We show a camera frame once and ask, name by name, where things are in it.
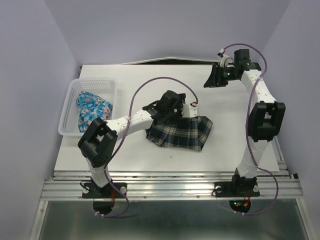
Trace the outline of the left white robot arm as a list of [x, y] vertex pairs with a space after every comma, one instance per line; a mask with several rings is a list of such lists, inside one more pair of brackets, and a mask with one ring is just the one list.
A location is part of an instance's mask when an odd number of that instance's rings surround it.
[[185, 98], [184, 93], [168, 90], [160, 100], [144, 106], [134, 114], [129, 113], [129, 116], [112, 120], [94, 119], [77, 144], [91, 171], [90, 184], [84, 188], [100, 197], [108, 196], [113, 188], [108, 164], [117, 153], [117, 141], [120, 141], [121, 146], [130, 134], [181, 119]]

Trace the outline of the blue floral skirt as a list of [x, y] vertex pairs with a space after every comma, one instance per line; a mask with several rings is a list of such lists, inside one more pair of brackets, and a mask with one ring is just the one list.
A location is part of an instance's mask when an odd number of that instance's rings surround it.
[[102, 97], [87, 91], [82, 91], [77, 99], [76, 106], [79, 110], [78, 129], [84, 133], [93, 120], [100, 118], [108, 120], [113, 111], [113, 105]]

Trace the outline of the navy plaid skirt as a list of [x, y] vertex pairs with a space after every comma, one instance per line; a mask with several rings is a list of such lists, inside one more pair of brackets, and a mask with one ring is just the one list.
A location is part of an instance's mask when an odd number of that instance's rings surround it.
[[179, 148], [202, 151], [213, 128], [206, 116], [182, 118], [175, 123], [169, 121], [155, 125], [146, 132], [146, 139], [162, 148]]

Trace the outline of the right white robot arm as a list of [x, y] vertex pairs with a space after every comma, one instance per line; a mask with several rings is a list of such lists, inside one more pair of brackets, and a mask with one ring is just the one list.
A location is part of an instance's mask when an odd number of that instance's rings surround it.
[[246, 148], [230, 181], [214, 183], [217, 198], [260, 196], [257, 174], [266, 148], [281, 129], [286, 106], [277, 101], [266, 86], [265, 71], [250, 59], [248, 49], [239, 49], [230, 57], [223, 48], [219, 65], [213, 65], [204, 88], [221, 88], [239, 80], [249, 93], [245, 120]]

